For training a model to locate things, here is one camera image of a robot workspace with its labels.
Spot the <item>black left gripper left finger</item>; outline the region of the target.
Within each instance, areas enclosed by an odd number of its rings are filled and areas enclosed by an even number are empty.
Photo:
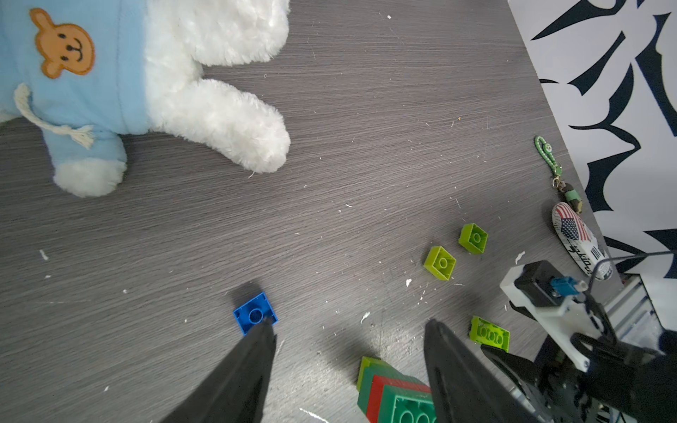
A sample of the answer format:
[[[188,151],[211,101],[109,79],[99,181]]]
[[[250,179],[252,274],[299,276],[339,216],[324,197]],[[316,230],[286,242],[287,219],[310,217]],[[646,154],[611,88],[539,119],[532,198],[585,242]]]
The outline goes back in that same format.
[[[165,422],[262,421],[276,352],[273,320],[253,326]]]

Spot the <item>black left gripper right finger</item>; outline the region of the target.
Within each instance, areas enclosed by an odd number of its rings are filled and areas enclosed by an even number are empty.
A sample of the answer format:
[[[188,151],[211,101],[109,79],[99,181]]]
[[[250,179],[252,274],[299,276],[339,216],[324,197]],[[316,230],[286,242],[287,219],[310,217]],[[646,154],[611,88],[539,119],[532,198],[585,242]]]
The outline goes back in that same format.
[[[439,422],[535,422],[443,323],[425,325],[424,356]]]

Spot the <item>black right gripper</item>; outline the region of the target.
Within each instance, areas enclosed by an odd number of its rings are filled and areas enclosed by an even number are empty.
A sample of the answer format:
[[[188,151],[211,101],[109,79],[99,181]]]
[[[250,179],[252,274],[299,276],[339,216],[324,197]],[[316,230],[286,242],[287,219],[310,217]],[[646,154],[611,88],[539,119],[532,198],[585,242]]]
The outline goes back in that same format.
[[[676,333],[665,331],[659,349],[624,343],[611,322],[599,338],[575,333],[571,343],[587,359],[585,372],[563,357],[548,338],[532,362],[497,347],[481,351],[527,397],[537,412],[555,422],[592,422],[607,406],[638,422],[676,421]]]

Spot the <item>blue lego brick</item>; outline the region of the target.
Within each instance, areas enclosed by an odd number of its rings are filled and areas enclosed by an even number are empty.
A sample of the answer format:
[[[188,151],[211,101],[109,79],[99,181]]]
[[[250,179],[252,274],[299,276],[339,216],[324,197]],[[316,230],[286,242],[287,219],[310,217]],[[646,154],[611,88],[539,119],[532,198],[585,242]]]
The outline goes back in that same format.
[[[271,320],[272,324],[276,324],[279,320],[264,292],[261,292],[239,308],[236,308],[233,315],[243,336],[246,336],[252,327],[262,323],[266,319]]]

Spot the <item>red lego brick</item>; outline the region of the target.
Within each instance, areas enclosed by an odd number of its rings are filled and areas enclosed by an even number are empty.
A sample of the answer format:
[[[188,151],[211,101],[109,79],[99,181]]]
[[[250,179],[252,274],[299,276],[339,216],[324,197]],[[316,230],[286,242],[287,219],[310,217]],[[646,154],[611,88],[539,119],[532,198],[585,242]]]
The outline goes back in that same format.
[[[379,412],[384,387],[386,385],[400,387],[412,391],[423,391],[431,394],[430,388],[425,384],[416,384],[415,382],[402,381],[395,378],[386,377],[385,375],[375,375],[370,391],[368,412],[365,414],[369,422],[377,423],[377,414]]]

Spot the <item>lime square lego brick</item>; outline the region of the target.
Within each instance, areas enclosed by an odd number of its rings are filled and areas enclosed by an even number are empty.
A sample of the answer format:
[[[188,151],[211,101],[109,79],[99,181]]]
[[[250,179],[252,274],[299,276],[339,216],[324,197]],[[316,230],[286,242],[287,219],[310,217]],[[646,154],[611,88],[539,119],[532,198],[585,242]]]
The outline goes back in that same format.
[[[485,252],[488,242],[488,233],[474,223],[465,224],[460,233],[458,243],[473,255]]]
[[[457,259],[444,247],[432,247],[424,261],[424,268],[438,280],[449,281],[455,269]]]
[[[365,370],[367,368],[373,366],[373,365],[381,366],[383,364],[384,364],[384,362],[381,359],[378,359],[378,358],[368,357],[368,356],[362,356],[361,357],[361,363],[360,363],[360,368],[359,368],[359,373],[358,373],[358,378],[357,378],[357,383],[356,383],[357,391],[361,390],[361,385],[362,385]]]

